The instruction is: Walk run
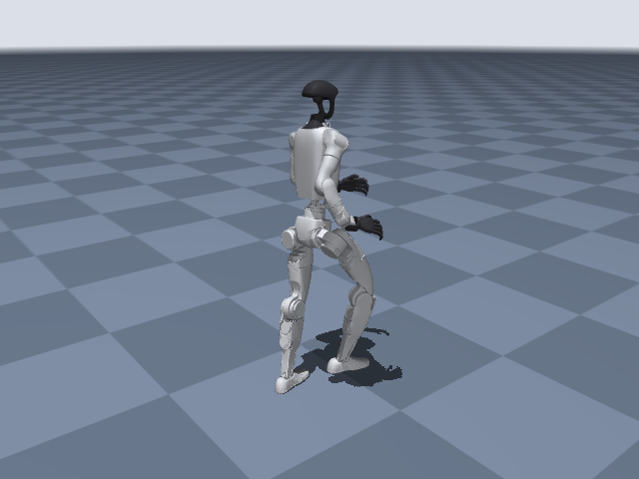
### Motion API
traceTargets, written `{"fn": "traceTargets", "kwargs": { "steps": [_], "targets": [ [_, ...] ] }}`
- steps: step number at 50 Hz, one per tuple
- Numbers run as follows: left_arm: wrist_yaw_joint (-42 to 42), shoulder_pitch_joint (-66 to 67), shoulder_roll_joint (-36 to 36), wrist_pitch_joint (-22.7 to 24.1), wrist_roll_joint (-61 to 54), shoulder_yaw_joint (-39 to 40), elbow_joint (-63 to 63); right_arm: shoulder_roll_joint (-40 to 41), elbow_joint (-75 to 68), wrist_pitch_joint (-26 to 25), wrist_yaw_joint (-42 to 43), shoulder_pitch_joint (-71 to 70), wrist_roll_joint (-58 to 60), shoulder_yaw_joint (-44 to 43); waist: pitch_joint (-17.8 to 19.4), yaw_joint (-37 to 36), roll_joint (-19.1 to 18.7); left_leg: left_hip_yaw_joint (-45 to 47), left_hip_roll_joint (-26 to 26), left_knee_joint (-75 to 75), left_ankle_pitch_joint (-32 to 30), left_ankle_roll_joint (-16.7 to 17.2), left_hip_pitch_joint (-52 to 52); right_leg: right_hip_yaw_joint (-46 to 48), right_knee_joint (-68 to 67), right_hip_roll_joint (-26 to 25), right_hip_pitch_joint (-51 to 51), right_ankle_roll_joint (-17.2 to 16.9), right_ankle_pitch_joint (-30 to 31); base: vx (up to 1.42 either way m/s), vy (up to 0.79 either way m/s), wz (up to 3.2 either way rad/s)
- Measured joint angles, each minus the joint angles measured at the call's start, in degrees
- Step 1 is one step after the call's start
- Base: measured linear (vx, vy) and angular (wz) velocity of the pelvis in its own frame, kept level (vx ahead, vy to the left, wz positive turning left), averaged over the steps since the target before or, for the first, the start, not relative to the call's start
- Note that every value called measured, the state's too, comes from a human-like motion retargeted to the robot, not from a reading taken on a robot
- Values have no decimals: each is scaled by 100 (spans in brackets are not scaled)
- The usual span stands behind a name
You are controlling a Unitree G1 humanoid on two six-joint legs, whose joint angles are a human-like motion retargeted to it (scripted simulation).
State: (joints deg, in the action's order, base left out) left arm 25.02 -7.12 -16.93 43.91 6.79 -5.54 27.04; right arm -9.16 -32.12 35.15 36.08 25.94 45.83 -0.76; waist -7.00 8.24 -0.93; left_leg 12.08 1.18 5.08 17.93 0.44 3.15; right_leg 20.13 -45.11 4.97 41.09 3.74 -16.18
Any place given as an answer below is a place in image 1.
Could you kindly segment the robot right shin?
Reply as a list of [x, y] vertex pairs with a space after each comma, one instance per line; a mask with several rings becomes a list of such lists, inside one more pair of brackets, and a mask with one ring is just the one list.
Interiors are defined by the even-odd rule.
[[[361, 292], [355, 298], [354, 305], [346, 307], [342, 324], [342, 339], [337, 357], [340, 362], [347, 362], [357, 340], [362, 335], [375, 303], [375, 296], [367, 291]], [[345, 359], [347, 356], [347, 359]], [[342, 360], [343, 359], [343, 360]]]

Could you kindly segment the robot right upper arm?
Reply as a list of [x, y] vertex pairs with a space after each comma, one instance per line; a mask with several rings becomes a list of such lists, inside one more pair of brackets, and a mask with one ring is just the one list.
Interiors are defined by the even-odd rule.
[[336, 171], [341, 156], [348, 147], [348, 138], [336, 131], [329, 130], [324, 139], [324, 145], [325, 152], [315, 182], [315, 191], [321, 197], [324, 197], [322, 183], [324, 180], [331, 179], [331, 175]]

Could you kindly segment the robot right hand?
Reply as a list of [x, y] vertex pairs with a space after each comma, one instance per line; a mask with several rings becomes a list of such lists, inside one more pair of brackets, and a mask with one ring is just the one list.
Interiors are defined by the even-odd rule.
[[373, 233], [379, 236], [379, 240], [382, 240], [382, 227], [378, 220], [374, 220], [370, 215], [366, 215], [363, 217], [354, 217], [354, 221], [356, 226], [346, 226], [344, 229], [350, 232], [356, 232], [357, 230], [362, 230], [366, 233]]

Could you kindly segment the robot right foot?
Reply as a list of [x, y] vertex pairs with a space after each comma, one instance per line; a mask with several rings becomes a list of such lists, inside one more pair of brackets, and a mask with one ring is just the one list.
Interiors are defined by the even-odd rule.
[[[339, 373], [347, 370], [357, 370], [369, 366], [369, 359], [365, 357], [349, 356], [347, 362], [340, 362], [339, 357], [332, 358], [328, 364], [326, 371], [329, 373]], [[347, 359], [347, 356], [346, 358]], [[342, 359], [343, 360], [343, 359]]]

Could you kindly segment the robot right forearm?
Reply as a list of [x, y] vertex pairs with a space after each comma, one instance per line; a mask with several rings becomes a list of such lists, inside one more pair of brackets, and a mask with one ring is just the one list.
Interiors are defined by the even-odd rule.
[[323, 205], [329, 210], [333, 219], [342, 228], [342, 230], [349, 232], [344, 228], [349, 225], [356, 226], [354, 217], [349, 215], [346, 208], [340, 201], [341, 198], [338, 195], [334, 181], [331, 179], [324, 180], [321, 187], [325, 197]]

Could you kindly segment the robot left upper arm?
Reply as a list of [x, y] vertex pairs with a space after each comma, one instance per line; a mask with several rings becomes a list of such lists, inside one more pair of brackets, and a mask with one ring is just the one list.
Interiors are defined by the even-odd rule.
[[291, 159], [290, 159], [290, 179], [293, 185], [296, 185], [295, 183], [295, 171], [294, 171], [294, 138], [295, 138], [295, 134], [296, 132], [292, 132], [289, 136], [289, 143], [290, 143], [290, 147], [291, 147]]

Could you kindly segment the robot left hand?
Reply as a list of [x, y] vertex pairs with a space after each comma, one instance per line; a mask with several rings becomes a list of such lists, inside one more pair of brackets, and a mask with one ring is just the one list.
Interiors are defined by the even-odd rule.
[[368, 183], [365, 178], [359, 178], [358, 175], [351, 175], [347, 178], [343, 178], [341, 182], [338, 180], [337, 192], [339, 193], [340, 190], [347, 192], [362, 192], [367, 196]]

